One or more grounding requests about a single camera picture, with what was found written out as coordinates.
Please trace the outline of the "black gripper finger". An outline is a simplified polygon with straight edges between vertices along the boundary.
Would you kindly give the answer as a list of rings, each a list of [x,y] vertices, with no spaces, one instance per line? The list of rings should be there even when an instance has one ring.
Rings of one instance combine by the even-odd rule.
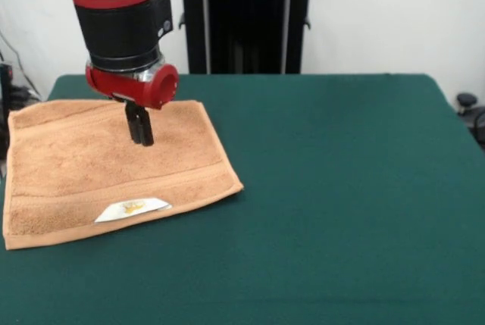
[[[145,147],[152,146],[154,138],[149,113],[144,107],[138,107],[136,115],[139,143]]]
[[[127,102],[125,105],[125,115],[130,131],[130,137],[134,143],[139,143],[137,105],[132,102]]]

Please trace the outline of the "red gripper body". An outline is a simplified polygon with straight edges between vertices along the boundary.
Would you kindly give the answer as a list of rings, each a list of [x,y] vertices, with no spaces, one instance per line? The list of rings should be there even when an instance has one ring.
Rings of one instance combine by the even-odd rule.
[[[88,84],[97,92],[111,98],[134,102],[145,108],[160,109],[170,102],[177,91],[179,75],[175,66],[162,64],[147,81],[86,65]]]

